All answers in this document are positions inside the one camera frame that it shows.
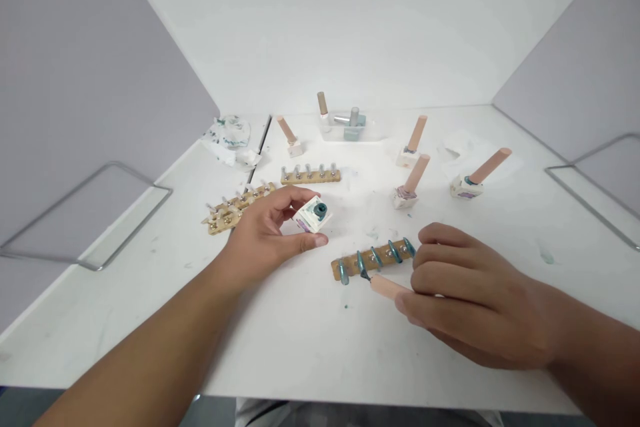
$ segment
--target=small plastic tray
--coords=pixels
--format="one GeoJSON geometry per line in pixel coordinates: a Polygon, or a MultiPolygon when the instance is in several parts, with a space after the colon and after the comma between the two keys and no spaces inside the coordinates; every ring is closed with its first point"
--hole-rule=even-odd
{"type": "Polygon", "coordinates": [[[324,141],[364,141],[374,142],[381,141],[385,138],[382,123],[375,121],[375,114],[371,115],[366,112],[360,112],[360,115],[366,115],[367,122],[363,127],[349,127],[343,123],[333,121],[333,116],[349,117],[349,112],[332,112],[329,114],[329,124],[322,123],[319,120],[318,128],[324,141]]]}

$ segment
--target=hand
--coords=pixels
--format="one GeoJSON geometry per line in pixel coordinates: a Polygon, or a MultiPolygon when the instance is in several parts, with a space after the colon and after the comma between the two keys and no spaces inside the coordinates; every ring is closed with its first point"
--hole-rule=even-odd
{"type": "Polygon", "coordinates": [[[227,270],[227,282],[244,290],[263,281],[288,259],[327,245],[325,234],[283,236],[280,232],[283,222],[316,195],[320,196],[313,190],[288,185],[246,208],[214,260],[218,268],[227,270]]]}
{"type": "Polygon", "coordinates": [[[544,368],[556,358],[561,328],[551,305],[559,307],[555,293],[561,292],[456,228],[431,224],[418,238],[416,293],[396,299],[412,324],[486,367],[544,368]]]}

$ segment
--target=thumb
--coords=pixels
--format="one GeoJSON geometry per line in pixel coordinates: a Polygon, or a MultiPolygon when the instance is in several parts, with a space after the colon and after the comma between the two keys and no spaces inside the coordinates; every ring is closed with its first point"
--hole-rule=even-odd
{"type": "Polygon", "coordinates": [[[316,247],[325,246],[329,243],[329,238],[325,234],[295,234],[290,236],[282,236],[278,238],[278,248],[280,256],[285,260],[289,260],[296,255],[302,254],[307,250],[316,247]]]}

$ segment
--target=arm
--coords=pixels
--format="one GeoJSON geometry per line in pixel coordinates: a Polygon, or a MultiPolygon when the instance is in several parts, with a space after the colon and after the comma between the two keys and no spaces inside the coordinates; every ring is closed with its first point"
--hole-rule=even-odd
{"type": "Polygon", "coordinates": [[[431,224],[396,307],[486,367],[548,368],[598,426],[640,418],[640,332],[518,272],[479,240],[431,224]]]}
{"type": "Polygon", "coordinates": [[[327,244],[323,234],[282,236],[279,229],[314,195],[285,187],[245,210],[215,260],[100,359],[36,426],[178,425],[242,293],[285,260],[327,244]]]}

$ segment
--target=fingernail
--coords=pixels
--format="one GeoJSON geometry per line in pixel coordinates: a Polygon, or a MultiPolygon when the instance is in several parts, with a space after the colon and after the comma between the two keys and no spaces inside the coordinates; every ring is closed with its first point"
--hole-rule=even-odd
{"type": "Polygon", "coordinates": [[[315,237],[315,246],[316,247],[324,247],[329,243],[329,239],[325,236],[316,236],[315,237]]]}
{"type": "Polygon", "coordinates": [[[405,307],[405,300],[403,295],[398,295],[395,297],[395,307],[398,309],[403,315],[407,315],[407,308],[405,307]]]}
{"type": "Polygon", "coordinates": [[[408,319],[410,324],[413,324],[413,325],[418,326],[418,327],[426,328],[425,325],[415,317],[407,317],[407,319],[408,319]]]}

